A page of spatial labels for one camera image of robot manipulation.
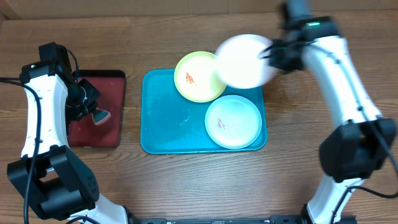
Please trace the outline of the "white plate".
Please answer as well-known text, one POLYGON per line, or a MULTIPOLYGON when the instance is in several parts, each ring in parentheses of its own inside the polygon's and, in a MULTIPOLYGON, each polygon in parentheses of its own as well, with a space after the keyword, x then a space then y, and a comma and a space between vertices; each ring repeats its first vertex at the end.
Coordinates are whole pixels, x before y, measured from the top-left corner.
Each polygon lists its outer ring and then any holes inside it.
POLYGON ((272 41, 256 34, 241 34, 224 41, 216 50, 216 70, 230 87, 250 89, 273 79, 277 69, 269 65, 269 59, 257 55, 272 41))

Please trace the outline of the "green-rimmed plate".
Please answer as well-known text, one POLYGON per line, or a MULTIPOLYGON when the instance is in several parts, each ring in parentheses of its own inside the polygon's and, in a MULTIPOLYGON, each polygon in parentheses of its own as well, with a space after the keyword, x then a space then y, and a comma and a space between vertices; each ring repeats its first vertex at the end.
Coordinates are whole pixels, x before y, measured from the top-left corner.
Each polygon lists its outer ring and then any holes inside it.
POLYGON ((205 103, 219 97, 226 88, 216 70, 216 55, 196 51, 184 56, 175 67, 174 83, 186 99, 205 103))

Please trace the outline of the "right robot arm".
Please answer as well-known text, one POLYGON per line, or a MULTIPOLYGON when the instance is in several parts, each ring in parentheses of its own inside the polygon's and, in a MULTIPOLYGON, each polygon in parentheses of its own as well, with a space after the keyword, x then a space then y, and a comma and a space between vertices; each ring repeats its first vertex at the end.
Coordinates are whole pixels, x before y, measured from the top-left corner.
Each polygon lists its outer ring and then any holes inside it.
POLYGON ((333 132, 321 143, 323 178, 303 209, 307 223, 344 223, 343 208, 355 190, 382 198, 363 187, 372 173, 389 158, 396 124, 386 119, 367 94, 351 61, 346 39, 330 17, 287 17, 284 36, 261 53, 269 65, 286 72, 308 68, 317 79, 330 109, 333 132))

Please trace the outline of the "green and orange sponge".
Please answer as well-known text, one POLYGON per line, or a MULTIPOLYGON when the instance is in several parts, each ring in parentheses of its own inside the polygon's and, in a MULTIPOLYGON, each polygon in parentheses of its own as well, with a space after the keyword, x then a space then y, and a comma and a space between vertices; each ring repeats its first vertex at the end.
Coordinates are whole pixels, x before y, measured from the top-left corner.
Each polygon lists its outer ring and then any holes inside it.
POLYGON ((99 126, 105 122, 107 122, 108 119, 110 119, 111 117, 111 113, 109 111, 106 110, 102 110, 102 109, 95 109, 92 112, 92 118, 93 118, 93 122, 96 126, 99 126))

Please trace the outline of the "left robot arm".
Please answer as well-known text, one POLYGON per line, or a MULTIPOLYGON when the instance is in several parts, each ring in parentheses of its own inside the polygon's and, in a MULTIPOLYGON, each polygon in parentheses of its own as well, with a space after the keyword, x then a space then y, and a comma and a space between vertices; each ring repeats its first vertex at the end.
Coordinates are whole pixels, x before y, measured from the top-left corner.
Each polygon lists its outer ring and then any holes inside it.
POLYGON ((70 67, 54 60, 23 66, 18 82, 27 102, 27 134, 21 158, 7 176, 28 211, 43 220, 72 223, 135 223, 134 215, 100 194, 92 170, 69 148, 65 107, 75 86, 70 67))

